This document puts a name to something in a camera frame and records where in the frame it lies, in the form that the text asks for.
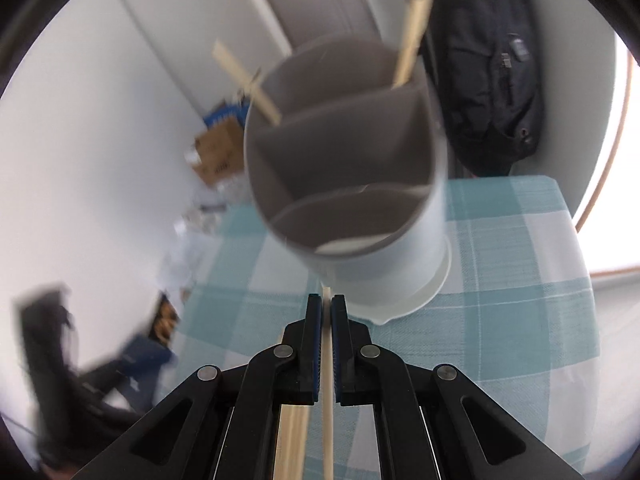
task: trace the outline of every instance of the cardboard box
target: cardboard box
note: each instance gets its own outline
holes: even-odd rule
[[[213,186],[244,170],[243,144],[244,131],[238,120],[230,117],[197,137],[186,158],[201,180]]]

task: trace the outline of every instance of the light blue plaid tablecloth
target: light blue plaid tablecloth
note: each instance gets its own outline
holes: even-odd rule
[[[591,282],[555,181],[543,176],[447,185],[452,268],[428,306],[383,326],[373,342],[407,363],[451,363],[580,470],[598,391]],[[174,338],[170,391],[205,364],[229,368],[277,343],[319,280],[251,206],[229,210],[206,241]],[[377,479],[370,406],[334,408],[336,479]],[[322,478],[320,405],[312,409],[305,479]]]

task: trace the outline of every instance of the wooden stick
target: wooden stick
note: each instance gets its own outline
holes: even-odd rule
[[[411,79],[415,60],[418,57],[418,49],[420,49],[420,41],[429,23],[431,7],[433,7],[433,0],[409,0],[404,16],[402,43],[392,88],[402,86]]]
[[[282,114],[264,90],[258,86],[254,78],[245,70],[242,64],[231,54],[229,49],[220,41],[213,46],[213,57],[232,79],[249,95],[258,109],[272,125],[280,124]]]
[[[589,276],[593,280],[594,278],[623,276],[625,274],[635,274],[636,272],[640,272],[640,266],[624,267],[623,269],[598,270],[597,272],[592,272]]]
[[[616,131],[616,137],[613,140],[613,145],[611,147],[611,151],[609,152],[609,158],[607,159],[604,169],[602,170],[602,174],[600,175],[600,179],[596,186],[596,189],[593,190],[593,194],[587,203],[587,207],[584,209],[584,212],[580,216],[578,223],[575,225],[575,230],[580,232],[582,226],[587,221],[587,218],[591,214],[593,207],[596,205],[598,198],[600,197],[600,193],[602,192],[602,188],[607,181],[607,177],[609,176],[609,171],[613,167],[613,161],[616,158],[616,153],[618,152],[618,146],[620,145],[620,139],[622,139],[622,133],[625,131],[626,125],[626,114],[629,110],[629,102],[631,100],[631,83],[634,78],[634,66],[636,64],[636,60],[634,59],[633,54],[630,51],[626,54],[626,87],[625,87],[625,100],[622,105],[622,113],[620,114],[620,122],[618,123],[618,130]]]
[[[302,480],[310,410],[311,406],[282,405],[273,467],[274,480]]]
[[[322,396],[322,471],[324,480],[334,480],[334,362],[331,341],[331,288],[322,288],[322,355],[320,393]]]

